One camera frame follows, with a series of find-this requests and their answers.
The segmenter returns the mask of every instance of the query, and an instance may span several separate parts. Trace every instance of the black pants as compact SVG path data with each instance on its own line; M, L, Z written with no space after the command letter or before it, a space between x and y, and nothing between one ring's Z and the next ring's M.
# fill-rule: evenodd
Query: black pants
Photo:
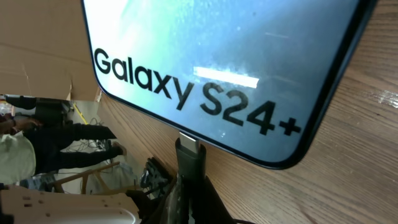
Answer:
M115 139L115 135L104 126L73 124L64 127L44 128L24 133L32 143L36 156L35 174L59 169L82 168L98 164L123 154L120 147L102 152L60 152L73 141L81 139Z

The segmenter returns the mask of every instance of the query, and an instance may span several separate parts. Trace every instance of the phone screen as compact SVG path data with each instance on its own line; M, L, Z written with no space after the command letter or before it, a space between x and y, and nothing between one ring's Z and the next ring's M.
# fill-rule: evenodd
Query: phone screen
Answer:
M270 168L306 153L364 20L358 0L82 3L107 95Z

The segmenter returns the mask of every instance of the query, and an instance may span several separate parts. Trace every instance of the wood grain surface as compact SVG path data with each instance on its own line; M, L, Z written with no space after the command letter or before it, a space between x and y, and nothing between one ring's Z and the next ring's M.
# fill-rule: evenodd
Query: wood grain surface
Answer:
M141 164L155 156L176 170L176 129L107 97L98 114ZM398 223L398 1L379 1L302 162L267 170L205 146L206 173L235 218Z

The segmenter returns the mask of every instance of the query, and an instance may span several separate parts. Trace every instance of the white shirt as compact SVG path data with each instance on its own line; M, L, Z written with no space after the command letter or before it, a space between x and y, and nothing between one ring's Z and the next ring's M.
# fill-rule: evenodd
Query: white shirt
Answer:
M13 184L35 173L33 145L22 131L11 136L0 135L0 183Z

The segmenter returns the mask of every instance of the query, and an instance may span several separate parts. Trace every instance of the cardboard box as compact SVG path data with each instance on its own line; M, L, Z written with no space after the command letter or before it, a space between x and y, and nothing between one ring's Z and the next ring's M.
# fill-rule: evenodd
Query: cardboard box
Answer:
M0 93L95 99L79 0L0 1Z

